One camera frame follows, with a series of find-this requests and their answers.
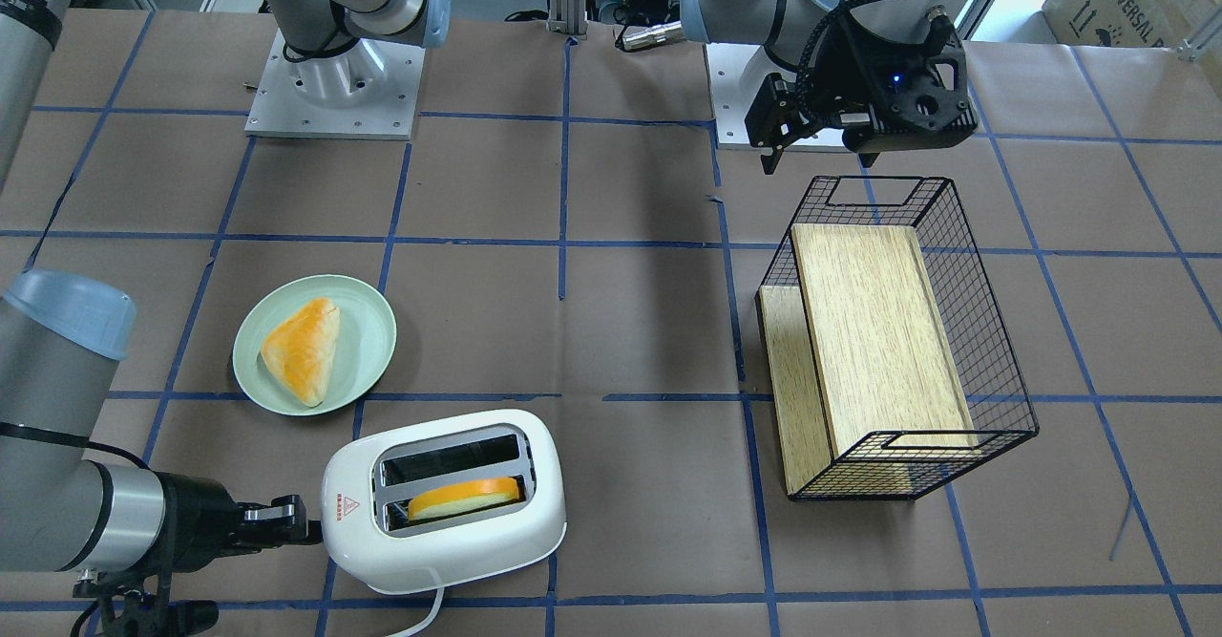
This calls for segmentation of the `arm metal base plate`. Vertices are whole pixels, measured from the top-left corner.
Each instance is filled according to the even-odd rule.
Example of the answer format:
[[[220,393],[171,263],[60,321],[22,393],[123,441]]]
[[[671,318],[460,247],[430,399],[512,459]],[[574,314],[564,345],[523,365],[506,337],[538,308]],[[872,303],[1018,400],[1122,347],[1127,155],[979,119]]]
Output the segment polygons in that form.
[[[276,35],[244,132],[284,139],[411,141],[425,50],[360,40],[295,64]]]
[[[745,115],[769,73],[786,81],[796,75],[782,70],[769,59],[764,46],[710,42],[706,45],[708,90],[717,130],[719,145],[730,150],[758,150],[752,145]]]

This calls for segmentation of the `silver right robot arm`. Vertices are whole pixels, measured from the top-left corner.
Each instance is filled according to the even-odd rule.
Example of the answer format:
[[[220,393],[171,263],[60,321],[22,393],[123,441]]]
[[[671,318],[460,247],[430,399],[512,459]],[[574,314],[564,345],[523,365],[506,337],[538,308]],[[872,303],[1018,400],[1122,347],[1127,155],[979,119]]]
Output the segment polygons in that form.
[[[440,46],[451,0],[306,0],[286,39],[301,57],[362,42]],[[176,573],[219,558],[323,544],[298,495],[236,503],[216,481],[84,457],[137,308],[104,282],[27,267],[2,292],[2,570],[79,575],[105,636],[192,636],[218,624],[218,604],[170,599]]]

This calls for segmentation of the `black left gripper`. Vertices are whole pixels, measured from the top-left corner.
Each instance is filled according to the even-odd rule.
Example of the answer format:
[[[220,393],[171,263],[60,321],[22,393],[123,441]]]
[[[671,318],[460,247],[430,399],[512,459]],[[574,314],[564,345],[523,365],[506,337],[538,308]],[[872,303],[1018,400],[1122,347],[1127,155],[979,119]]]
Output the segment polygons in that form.
[[[916,28],[916,42],[890,42],[833,10],[811,56],[808,117],[797,86],[781,73],[761,79],[745,112],[764,175],[797,141],[838,130],[870,170],[880,154],[952,148],[978,132],[968,92],[967,53],[943,6]]]

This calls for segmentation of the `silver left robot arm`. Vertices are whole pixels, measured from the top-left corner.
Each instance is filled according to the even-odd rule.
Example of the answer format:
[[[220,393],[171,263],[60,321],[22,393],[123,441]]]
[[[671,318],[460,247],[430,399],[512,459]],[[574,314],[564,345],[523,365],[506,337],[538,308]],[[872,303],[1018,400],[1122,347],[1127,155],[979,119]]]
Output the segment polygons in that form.
[[[864,168],[978,132],[956,29],[967,0],[679,2],[686,39],[758,49],[745,76],[745,137],[764,172],[797,141],[830,130]]]

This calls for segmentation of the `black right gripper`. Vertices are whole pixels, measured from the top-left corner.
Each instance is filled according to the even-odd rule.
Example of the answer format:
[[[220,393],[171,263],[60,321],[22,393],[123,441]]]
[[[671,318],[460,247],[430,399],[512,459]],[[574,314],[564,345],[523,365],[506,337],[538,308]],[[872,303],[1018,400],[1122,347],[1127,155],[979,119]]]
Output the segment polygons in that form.
[[[301,495],[235,503],[216,481],[150,469],[104,469],[103,506],[75,570],[76,598],[90,604],[75,620],[79,636],[93,615],[105,636],[193,636],[218,624],[213,602],[170,602],[175,573],[196,572],[236,547],[323,544]]]

